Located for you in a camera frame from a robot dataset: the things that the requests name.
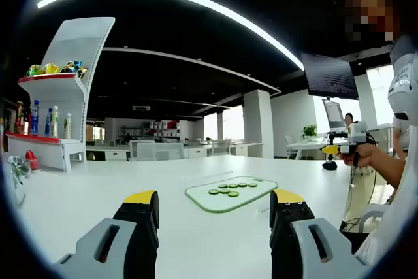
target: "cucumber slice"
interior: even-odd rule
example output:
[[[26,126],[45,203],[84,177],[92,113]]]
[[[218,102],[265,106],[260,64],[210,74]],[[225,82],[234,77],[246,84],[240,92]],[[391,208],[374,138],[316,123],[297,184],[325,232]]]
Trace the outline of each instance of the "cucumber slice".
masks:
[[[238,192],[229,192],[228,193],[228,196],[231,196],[231,197],[237,197],[238,195],[240,195]]]

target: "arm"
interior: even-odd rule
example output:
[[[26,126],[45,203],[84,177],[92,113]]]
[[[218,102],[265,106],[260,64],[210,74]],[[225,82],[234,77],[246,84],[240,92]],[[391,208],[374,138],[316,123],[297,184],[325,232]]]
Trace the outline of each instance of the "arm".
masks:
[[[406,155],[402,149],[402,145],[400,144],[400,129],[398,127],[393,128],[393,146],[399,158],[401,160],[405,160]]]
[[[390,185],[398,188],[406,163],[404,160],[393,158],[371,144],[358,145],[356,151],[360,155],[359,167],[372,166]],[[346,165],[353,165],[353,155],[340,157]]]

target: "monitor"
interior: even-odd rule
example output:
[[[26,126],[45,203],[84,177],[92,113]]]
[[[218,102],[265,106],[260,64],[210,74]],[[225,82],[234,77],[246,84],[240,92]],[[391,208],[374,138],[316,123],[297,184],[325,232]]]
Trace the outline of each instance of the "monitor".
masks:
[[[325,111],[327,112],[328,123],[331,131],[339,131],[336,129],[345,129],[344,117],[339,103],[323,99]]]
[[[359,99],[350,64],[344,60],[302,54],[308,93],[314,96]]]

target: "water bottle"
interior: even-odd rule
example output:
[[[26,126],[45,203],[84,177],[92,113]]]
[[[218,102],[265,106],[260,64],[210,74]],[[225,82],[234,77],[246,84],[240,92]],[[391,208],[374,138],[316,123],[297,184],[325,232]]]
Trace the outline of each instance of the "water bottle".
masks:
[[[39,101],[35,99],[35,103],[31,108],[31,135],[38,135],[38,117],[39,117]]]
[[[71,114],[68,113],[64,121],[64,139],[71,139]]]
[[[45,136],[49,137],[51,135],[51,114],[52,108],[49,108],[48,113],[46,115],[46,122],[45,122]]]
[[[58,138],[58,106],[52,107],[51,113],[51,137]]]

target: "potted plant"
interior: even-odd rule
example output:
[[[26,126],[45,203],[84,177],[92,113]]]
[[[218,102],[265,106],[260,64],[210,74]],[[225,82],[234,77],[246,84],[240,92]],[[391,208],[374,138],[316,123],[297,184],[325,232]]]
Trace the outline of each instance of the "potted plant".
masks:
[[[302,138],[304,140],[310,141],[317,136],[316,133],[317,126],[316,124],[307,125],[303,128]]]

